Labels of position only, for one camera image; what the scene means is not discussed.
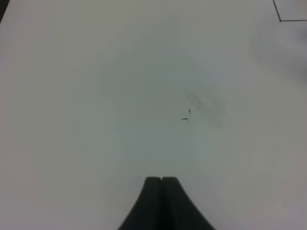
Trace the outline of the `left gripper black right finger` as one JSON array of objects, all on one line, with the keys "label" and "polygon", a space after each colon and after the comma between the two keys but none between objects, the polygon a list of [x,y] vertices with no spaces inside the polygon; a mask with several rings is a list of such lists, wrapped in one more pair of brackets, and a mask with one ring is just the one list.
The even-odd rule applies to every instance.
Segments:
[{"label": "left gripper black right finger", "polygon": [[162,178],[163,230],[213,230],[214,227],[193,204],[179,179]]}]

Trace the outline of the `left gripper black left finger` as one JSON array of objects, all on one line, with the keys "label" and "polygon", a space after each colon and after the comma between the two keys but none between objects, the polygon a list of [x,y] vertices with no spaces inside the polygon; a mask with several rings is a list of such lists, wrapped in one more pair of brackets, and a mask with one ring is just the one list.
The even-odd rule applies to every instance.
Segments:
[{"label": "left gripper black left finger", "polygon": [[119,227],[120,230],[158,230],[162,199],[162,180],[159,177],[147,177],[142,190]]}]

